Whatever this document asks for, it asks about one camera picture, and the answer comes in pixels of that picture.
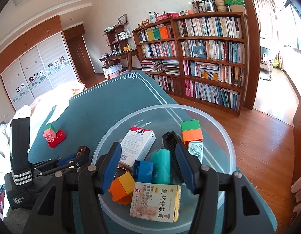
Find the teal oval case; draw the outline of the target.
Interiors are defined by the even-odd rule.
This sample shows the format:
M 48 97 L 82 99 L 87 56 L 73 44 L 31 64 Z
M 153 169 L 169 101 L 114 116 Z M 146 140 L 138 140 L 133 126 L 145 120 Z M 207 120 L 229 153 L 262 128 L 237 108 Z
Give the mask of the teal oval case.
M 153 181 L 154 184 L 170 184 L 171 181 L 171 154 L 167 149 L 159 149 L 151 156 L 154 163 Z

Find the wooden bookshelf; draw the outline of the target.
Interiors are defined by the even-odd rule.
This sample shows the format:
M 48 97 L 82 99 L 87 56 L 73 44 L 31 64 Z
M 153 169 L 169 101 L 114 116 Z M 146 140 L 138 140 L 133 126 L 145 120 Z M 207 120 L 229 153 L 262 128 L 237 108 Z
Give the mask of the wooden bookshelf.
M 205 12 L 133 30 L 144 72 L 172 95 L 239 115 L 247 88 L 246 16 Z

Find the green pink toy brick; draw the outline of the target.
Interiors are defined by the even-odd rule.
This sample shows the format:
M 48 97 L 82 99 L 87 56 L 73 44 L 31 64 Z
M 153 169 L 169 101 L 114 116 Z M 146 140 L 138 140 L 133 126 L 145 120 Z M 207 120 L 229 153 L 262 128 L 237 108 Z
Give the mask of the green pink toy brick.
M 47 124 L 44 128 L 43 137 L 50 143 L 56 138 L 56 129 L 52 124 Z

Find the white red carton box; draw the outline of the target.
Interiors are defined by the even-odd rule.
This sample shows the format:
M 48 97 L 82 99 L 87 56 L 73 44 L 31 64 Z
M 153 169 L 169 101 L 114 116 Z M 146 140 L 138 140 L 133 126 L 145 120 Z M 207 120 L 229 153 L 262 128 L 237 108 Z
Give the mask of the white red carton box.
M 152 130 L 132 126 L 120 143 L 120 164 L 132 170 L 135 161 L 145 159 L 155 140 Z

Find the black comb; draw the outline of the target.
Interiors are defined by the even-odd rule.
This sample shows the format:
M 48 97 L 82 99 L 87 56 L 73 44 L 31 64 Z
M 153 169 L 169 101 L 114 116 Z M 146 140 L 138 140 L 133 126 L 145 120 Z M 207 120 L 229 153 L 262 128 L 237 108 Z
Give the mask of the black comb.
M 165 149 L 170 152 L 171 168 L 181 183 L 185 183 L 183 172 L 185 171 L 186 145 L 181 141 L 175 131 L 167 132 L 163 136 Z

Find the teal table mat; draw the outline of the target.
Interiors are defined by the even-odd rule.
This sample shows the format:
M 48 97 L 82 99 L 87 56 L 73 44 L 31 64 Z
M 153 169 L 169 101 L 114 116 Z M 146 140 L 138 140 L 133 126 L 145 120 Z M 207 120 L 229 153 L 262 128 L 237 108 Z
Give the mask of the teal table mat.
M 50 148 L 39 130 L 30 145 L 29 161 L 65 158 L 80 146 L 91 150 L 95 162 L 115 141 L 121 141 L 132 126 L 155 133 L 151 148 L 164 146 L 162 136 L 171 131 L 181 134 L 181 122 L 197 119 L 203 132 L 203 163 L 217 172 L 237 171 L 236 155 L 226 130 L 209 114 L 177 104 L 158 83 L 140 71 L 130 72 L 89 88 L 69 100 L 60 117 L 50 123 L 62 129 L 66 139 Z

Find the green orange toy brick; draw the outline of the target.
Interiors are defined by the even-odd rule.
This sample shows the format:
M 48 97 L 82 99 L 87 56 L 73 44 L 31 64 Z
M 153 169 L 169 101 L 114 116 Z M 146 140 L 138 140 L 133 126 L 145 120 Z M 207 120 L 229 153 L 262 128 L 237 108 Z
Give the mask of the green orange toy brick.
M 203 133 L 197 119 L 181 122 L 182 142 L 186 147 L 190 142 L 203 142 Z

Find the yellow medicine box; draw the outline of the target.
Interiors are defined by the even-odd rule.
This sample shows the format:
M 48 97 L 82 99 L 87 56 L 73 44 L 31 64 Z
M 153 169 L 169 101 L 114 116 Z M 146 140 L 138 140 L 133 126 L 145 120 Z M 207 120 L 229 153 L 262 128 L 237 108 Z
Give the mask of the yellow medicine box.
M 179 185 L 136 182 L 129 215 L 150 221 L 177 222 L 180 202 Z

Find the white sliding wardrobe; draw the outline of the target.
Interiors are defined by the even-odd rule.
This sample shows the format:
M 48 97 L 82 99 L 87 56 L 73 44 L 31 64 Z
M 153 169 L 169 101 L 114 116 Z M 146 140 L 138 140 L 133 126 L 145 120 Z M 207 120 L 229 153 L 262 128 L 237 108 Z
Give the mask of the white sliding wardrobe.
M 31 28 L 0 53 L 0 77 L 14 110 L 79 81 L 59 16 Z

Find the small wooden shelf unit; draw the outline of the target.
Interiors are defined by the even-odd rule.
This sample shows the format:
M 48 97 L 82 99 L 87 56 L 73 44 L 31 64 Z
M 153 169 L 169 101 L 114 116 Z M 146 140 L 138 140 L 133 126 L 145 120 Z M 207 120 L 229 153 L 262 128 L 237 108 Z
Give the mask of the small wooden shelf unit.
M 123 52 L 131 39 L 131 32 L 127 28 L 128 23 L 116 24 L 104 30 L 104 36 L 107 38 L 107 47 L 112 53 Z

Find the light blue patterned box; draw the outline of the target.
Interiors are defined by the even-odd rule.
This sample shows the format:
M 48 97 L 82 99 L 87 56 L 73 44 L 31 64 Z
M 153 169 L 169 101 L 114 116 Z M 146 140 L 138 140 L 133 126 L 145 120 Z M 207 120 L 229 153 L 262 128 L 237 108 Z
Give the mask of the light blue patterned box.
M 200 163 L 203 162 L 203 142 L 202 141 L 192 141 L 188 145 L 188 152 L 196 156 Z

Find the orange yellow toy brick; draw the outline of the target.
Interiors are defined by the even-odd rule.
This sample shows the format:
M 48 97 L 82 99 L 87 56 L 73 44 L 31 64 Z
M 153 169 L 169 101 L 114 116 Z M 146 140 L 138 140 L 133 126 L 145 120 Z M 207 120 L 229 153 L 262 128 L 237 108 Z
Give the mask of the orange yellow toy brick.
M 108 192 L 111 194 L 113 202 L 126 206 L 131 203 L 134 188 L 135 180 L 129 172 L 126 172 L 112 181 Z

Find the white bedding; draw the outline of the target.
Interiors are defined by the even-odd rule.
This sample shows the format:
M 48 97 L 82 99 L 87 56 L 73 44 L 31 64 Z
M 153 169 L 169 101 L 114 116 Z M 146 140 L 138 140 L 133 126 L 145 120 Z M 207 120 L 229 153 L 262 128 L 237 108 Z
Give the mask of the white bedding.
M 37 97 L 30 105 L 24 105 L 13 119 L 30 118 L 30 144 L 32 145 L 39 130 L 56 121 L 69 106 L 69 100 L 87 90 L 83 83 L 64 83 L 49 92 Z M 4 184 L 4 176 L 11 171 L 10 164 L 10 125 L 0 125 L 0 186 Z

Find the wooden desk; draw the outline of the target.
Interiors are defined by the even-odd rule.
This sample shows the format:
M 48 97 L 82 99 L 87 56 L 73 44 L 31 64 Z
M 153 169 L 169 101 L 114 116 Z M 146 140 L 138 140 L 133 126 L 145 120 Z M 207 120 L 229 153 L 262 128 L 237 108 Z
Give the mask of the wooden desk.
M 132 56 L 138 57 L 137 49 L 130 49 L 124 52 L 116 53 L 106 53 L 101 58 L 100 61 L 104 63 L 103 73 L 106 79 L 112 79 L 119 75 L 125 74 L 126 72 L 131 72 L 132 67 Z M 127 66 L 123 66 L 121 59 L 127 59 Z

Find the red long toy brick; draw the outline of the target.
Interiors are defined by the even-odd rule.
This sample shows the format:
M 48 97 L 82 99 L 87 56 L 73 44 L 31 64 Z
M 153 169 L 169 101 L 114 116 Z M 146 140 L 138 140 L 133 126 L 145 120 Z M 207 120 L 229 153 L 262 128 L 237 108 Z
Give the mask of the red long toy brick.
M 48 143 L 48 146 L 50 148 L 55 148 L 56 146 L 58 146 L 61 142 L 63 142 L 66 139 L 65 133 L 62 129 L 59 129 L 56 132 L 56 137 L 54 140 L 52 140 L 51 142 Z

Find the brown lipstick tube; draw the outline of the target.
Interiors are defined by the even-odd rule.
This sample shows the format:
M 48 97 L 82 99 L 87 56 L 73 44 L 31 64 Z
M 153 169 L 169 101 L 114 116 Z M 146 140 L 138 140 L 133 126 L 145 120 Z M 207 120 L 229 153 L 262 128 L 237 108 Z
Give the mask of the brown lipstick tube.
M 87 146 L 80 146 L 77 150 L 76 157 L 82 156 L 82 155 L 89 155 L 91 153 L 91 150 Z

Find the brown wooden door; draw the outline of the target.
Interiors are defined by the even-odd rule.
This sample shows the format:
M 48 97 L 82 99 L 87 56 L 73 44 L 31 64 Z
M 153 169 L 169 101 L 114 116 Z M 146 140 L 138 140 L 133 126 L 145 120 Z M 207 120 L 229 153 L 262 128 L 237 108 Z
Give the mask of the brown wooden door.
M 79 78 L 83 83 L 91 79 L 94 75 L 94 68 L 89 57 L 84 36 L 85 29 L 83 24 L 69 28 L 64 31 L 64 36 L 71 54 L 74 66 Z

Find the blue toy brick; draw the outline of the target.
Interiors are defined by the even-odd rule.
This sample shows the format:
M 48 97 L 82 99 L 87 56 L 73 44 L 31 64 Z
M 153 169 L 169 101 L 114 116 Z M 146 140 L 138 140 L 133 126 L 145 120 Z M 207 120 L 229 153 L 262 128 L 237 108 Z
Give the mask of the blue toy brick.
M 133 165 L 133 179 L 136 182 L 152 183 L 154 163 L 151 161 L 135 161 Z

